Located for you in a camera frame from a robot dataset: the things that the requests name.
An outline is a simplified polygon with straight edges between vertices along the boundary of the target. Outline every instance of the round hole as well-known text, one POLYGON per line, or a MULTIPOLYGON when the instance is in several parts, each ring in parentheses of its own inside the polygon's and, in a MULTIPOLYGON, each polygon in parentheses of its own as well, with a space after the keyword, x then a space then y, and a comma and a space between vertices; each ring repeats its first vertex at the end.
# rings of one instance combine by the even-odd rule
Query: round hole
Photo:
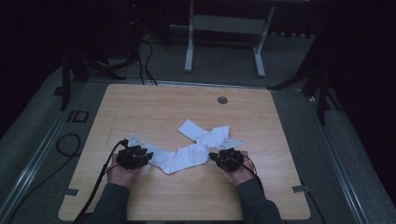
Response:
POLYGON ((225 105, 225 104, 228 103, 228 99, 227 99, 227 97, 225 97, 225 96, 220 96, 220 97, 218 98, 218 102, 219 102, 219 104, 225 105))

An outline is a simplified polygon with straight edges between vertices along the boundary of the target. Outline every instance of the tripod leg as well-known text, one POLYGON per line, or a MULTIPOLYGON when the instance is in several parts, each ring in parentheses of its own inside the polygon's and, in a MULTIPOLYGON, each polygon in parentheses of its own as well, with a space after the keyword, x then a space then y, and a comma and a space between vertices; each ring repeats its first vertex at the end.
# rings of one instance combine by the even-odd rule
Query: tripod leg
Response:
POLYGON ((297 75, 295 77, 292 77, 291 79, 286 80, 286 81, 284 81, 284 82, 282 82, 282 83, 280 83, 280 84, 278 84, 276 86, 267 87, 267 90, 280 91, 280 90, 290 86, 291 84, 294 84, 294 83, 296 83, 296 82, 298 82, 300 80, 303 80, 306 77, 314 77, 315 73, 318 70, 319 69, 317 69, 317 68, 311 69, 311 70, 309 70, 309 71, 307 71, 307 72, 305 72, 303 74, 300 74, 300 75, 297 75))
POLYGON ((70 66, 67 54, 62 58, 62 85, 61 110, 64 111, 70 102, 70 66))
POLYGON ((190 19, 189 19, 189 45, 187 46, 186 63, 184 65, 185 72, 192 70, 192 58, 194 56, 194 1, 190 0, 190 19))
POLYGON ((304 96, 313 96, 320 86, 322 80, 322 74, 319 73, 316 76, 311 76, 303 87, 304 96))
POLYGON ((322 125, 326 125, 326 121, 324 120, 324 110, 326 107, 326 94, 327 94, 327 85, 329 83, 329 75, 330 72, 326 70, 322 77, 322 82, 320 85, 320 92, 319 92, 318 118, 322 125))
POLYGON ((83 53, 76 52, 76 54, 83 61, 85 61, 86 63, 89 63, 92 67, 98 69, 100 72, 102 72, 103 74, 107 75, 108 77, 111 77, 113 79, 122 79, 122 80, 126 79, 125 77, 120 77, 120 76, 114 74, 110 70, 108 70, 105 67, 103 67, 101 64, 99 64, 96 61, 94 61, 94 60, 90 59, 89 57, 85 56, 83 53))

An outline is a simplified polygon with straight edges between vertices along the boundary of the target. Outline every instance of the table leg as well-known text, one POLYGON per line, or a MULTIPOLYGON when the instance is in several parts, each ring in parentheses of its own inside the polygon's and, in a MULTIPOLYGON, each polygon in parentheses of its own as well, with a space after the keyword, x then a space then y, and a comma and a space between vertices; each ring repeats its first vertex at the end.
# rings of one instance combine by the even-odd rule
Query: table leg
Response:
POLYGON ((262 65, 262 46, 264 45, 265 37, 267 37, 268 29, 271 24, 271 19, 274 15, 275 7, 270 7, 268 11, 267 20, 262 27, 262 36, 259 46, 253 48, 254 60, 256 61, 257 73, 259 77, 265 77, 264 66, 262 65))
POLYGON ((192 41, 194 35, 194 1, 190 0, 190 24, 189 24, 189 45, 187 46, 186 63, 184 65, 185 72, 192 70, 192 57, 194 53, 194 43, 192 41))

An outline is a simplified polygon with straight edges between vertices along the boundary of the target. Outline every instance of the person's arm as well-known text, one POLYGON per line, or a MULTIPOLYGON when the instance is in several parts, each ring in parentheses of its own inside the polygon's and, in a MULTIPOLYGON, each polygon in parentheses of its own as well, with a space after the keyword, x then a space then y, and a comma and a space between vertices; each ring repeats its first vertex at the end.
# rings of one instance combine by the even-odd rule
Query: person's arm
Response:
POLYGON ((87 224, 126 223, 130 189, 140 169, 125 170, 117 165, 116 158, 117 154, 113 155, 111 166, 107 169, 107 184, 87 224))
MULTIPOLYGON (((254 170, 253 164, 246 160, 244 165, 254 170)), ((244 167, 227 173, 236 186, 245 224, 283 223, 276 205, 265 198, 256 178, 244 167)))

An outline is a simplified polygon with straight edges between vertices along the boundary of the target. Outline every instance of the gray carpet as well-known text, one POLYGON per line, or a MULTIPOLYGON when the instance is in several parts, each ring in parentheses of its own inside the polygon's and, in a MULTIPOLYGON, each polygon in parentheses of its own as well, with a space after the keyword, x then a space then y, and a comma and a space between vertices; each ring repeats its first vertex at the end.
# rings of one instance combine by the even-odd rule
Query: gray carpet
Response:
MULTIPOLYGON (((170 43, 154 43, 153 39, 150 39, 154 51, 148 69, 157 80, 247 87, 271 86, 295 74, 312 43, 312 39, 303 37, 286 39, 283 36, 270 36, 262 53, 267 77, 258 78, 251 48, 231 48, 230 45, 222 43, 219 43, 218 47, 200 39, 197 39, 198 43, 195 46, 193 70, 186 74, 183 71, 186 45, 182 36, 180 39, 170 43)), ((143 45, 141 52, 142 58, 147 57, 149 46, 143 45)), ((136 66, 120 72, 120 75, 128 77, 125 83, 139 83, 136 66)), ((110 82, 115 81, 98 77, 90 79, 87 84, 73 83, 73 90, 81 88, 83 91, 73 98, 67 111, 60 112, 61 99, 52 95, 55 87, 61 84, 60 71, 46 80, 21 117, 1 139, 1 202, 5 201, 24 166, 40 147, 42 139, 59 116, 67 118, 72 110, 89 112, 87 122, 63 120, 62 128, 52 141, 54 144, 66 133, 77 133, 84 145, 106 86, 110 82)), ((300 89, 303 85, 304 82, 300 82, 290 89, 300 89)), ((311 105, 296 91, 277 91, 273 95, 297 171, 305 184, 311 188, 311 194, 326 222, 355 223, 320 133, 320 126, 310 111, 311 105)), ((346 115, 333 109, 326 112, 326 120, 327 130, 368 221, 395 223, 395 208, 376 177, 346 115)), ((76 144, 75 139, 68 138, 61 142, 61 148, 71 153, 76 144)), ((67 158, 56 150, 55 145, 50 146, 50 151, 31 186, 36 186, 66 160, 67 158)), ((57 213, 77 161, 78 158, 71 160, 62 171, 32 194, 21 206, 12 223, 63 223, 57 217, 57 213)), ((313 201, 309 197, 307 200, 312 213, 311 218, 301 221, 288 220, 288 223, 321 223, 313 201)))

